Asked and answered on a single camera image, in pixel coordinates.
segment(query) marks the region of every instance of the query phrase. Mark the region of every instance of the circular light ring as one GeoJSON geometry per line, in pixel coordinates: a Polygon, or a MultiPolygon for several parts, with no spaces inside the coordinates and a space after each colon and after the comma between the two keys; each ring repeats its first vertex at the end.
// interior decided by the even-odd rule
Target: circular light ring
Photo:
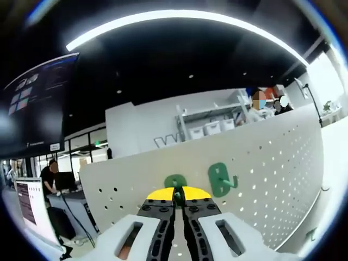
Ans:
{"type": "Polygon", "coordinates": [[[226,15],[220,15],[216,13],[197,11],[197,10],[158,10],[158,11],[150,11],[145,13],[139,13],[135,15],[129,15],[122,18],[115,19],[111,22],[105,23],[101,26],[98,26],[83,35],[77,37],[75,40],[71,41],[68,45],[66,45],[66,49],[68,51],[72,51],[76,47],[84,44],[85,42],[103,34],[110,30],[120,28],[122,26],[126,26],[133,23],[144,22],[155,19],[164,19],[164,18],[196,18],[196,19],[205,19],[211,20],[221,23],[227,23],[233,26],[237,26],[248,31],[254,32],[268,40],[276,43],[281,46],[285,50],[287,50],[290,54],[296,57],[304,66],[309,66],[307,61],[303,59],[294,49],[288,46],[282,40],[276,38],[274,35],[262,30],[250,23],[244,22],[242,20],[232,18],[226,15]]]}

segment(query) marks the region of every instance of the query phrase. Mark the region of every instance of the monitor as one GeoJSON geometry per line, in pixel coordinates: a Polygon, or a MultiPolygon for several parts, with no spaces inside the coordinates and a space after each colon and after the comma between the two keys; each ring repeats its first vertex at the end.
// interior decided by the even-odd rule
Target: monitor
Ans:
{"type": "Polygon", "coordinates": [[[40,64],[0,90],[0,158],[64,150],[66,87],[78,53],[40,64]]]}
{"type": "Polygon", "coordinates": [[[15,188],[26,227],[45,243],[61,250],[46,209],[41,178],[18,178],[15,188]]]}
{"type": "Polygon", "coordinates": [[[57,172],[54,175],[55,188],[59,191],[64,189],[76,190],[75,176],[72,172],[57,172]]]}

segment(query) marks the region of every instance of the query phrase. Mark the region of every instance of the floor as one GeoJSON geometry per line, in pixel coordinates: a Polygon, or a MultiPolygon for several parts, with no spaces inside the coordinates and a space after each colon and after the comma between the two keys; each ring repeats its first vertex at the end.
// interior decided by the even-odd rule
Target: floor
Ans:
{"type": "MultiPolygon", "coordinates": [[[[324,145],[323,191],[306,220],[278,250],[279,252],[297,253],[299,256],[305,257],[329,228],[348,185],[348,160],[345,158],[345,151],[348,148],[348,139],[345,137],[347,133],[348,117],[322,129],[324,145]]],[[[24,222],[15,191],[4,190],[3,197],[15,223],[19,228],[23,228],[24,222]]],[[[81,257],[92,250],[91,243],[86,239],[65,240],[65,243],[73,247],[72,257],[81,257]]],[[[50,252],[47,248],[42,248],[42,251],[45,251],[49,260],[59,260],[57,252],[50,252]]]]}

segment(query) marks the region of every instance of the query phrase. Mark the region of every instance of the man in black shirt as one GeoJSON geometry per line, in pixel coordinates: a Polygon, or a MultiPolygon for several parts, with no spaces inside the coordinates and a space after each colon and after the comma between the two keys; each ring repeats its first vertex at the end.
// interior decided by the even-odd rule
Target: man in black shirt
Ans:
{"type": "Polygon", "coordinates": [[[42,180],[43,195],[46,202],[49,202],[47,198],[48,194],[57,193],[57,191],[53,188],[54,174],[57,172],[58,163],[54,159],[51,159],[48,166],[44,167],[44,169],[41,171],[40,177],[42,180]]]}

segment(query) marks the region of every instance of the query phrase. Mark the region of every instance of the person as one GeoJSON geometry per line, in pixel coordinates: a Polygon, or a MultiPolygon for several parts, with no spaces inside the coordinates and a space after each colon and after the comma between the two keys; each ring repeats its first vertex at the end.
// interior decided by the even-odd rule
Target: person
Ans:
{"type": "Polygon", "coordinates": [[[256,88],[251,93],[252,96],[252,107],[248,111],[248,117],[252,122],[257,122],[261,120],[273,117],[273,112],[271,109],[266,107],[266,94],[261,91],[261,89],[256,88]]]}
{"type": "Polygon", "coordinates": [[[280,107],[280,110],[279,110],[279,105],[281,105],[283,103],[282,101],[282,97],[284,97],[283,99],[285,99],[286,97],[284,95],[280,95],[279,96],[279,102],[275,101],[275,104],[274,104],[274,107],[275,109],[277,110],[274,115],[279,115],[279,114],[282,114],[282,113],[286,113],[288,111],[291,111],[293,110],[293,108],[291,107],[291,105],[288,103],[285,107],[281,106],[280,107]]]}
{"type": "Polygon", "coordinates": [[[42,180],[42,189],[45,201],[49,202],[47,195],[52,193],[57,193],[56,189],[53,187],[54,175],[58,172],[58,163],[55,159],[51,159],[48,166],[44,167],[41,171],[40,178],[42,180]]]}

